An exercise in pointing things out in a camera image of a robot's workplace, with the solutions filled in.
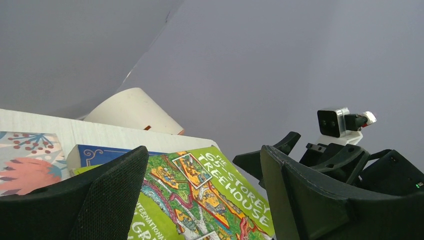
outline black mesh fabric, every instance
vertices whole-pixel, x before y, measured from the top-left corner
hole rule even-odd
[[[139,159],[139,155],[133,154],[96,179],[69,239],[127,239],[147,162],[147,159]]]
[[[27,195],[0,197],[0,240],[126,240],[148,159],[140,146]]]

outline gray wall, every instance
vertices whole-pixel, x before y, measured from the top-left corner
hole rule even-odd
[[[1,0],[0,108],[77,118],[111,96],[183,0]]]
[[[121,89],[143,88],[230,160],[289,131],[299,159],[318,109],[373,111],[360,145],[424,171],[423,13],[421,0],[186,0]]]

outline children's book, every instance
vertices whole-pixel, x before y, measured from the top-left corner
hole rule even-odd
[[[55,134],[0,131],[0,196],[25,195],[67,178]]]
[[[74,169],[105,164],[128,153],[129,151],[131,150],[114,147],[77,144],[70,151],[66,158],[67,167],[71,171],[71,175],[73,175],[72,171]],[[150,156],[156,156],[165,153],[149,151],[148,154]]]
[[[128,239],[270,240],[273,235],[268,202],[216,147],[149,158]]]

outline floral book cover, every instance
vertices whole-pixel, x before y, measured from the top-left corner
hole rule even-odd
[[[128,239],[270,240],[273,235],[268,202],[216,147],[149,157]]]
[[[67,178],[55,134],[0,131],[0,196],[25,195]]]

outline black plastic bracket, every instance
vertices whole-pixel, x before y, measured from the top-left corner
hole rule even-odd
[[[343,183],[354,185],[370,154],[360,146],[309,143],[300,163]]]
[[[291,131],[273,147],[284,154],[289,155],[300,138],[301,135],[299,133]],[[261,153],[259,150],[237,155],[234,157],[232,162],[256,179],[260,181],[263,179]]]
[[[387,149],[370,160],[375,157],[379,159],[360,174],[361,188],[394,196],[424,191],[424,174],[399,152]]]

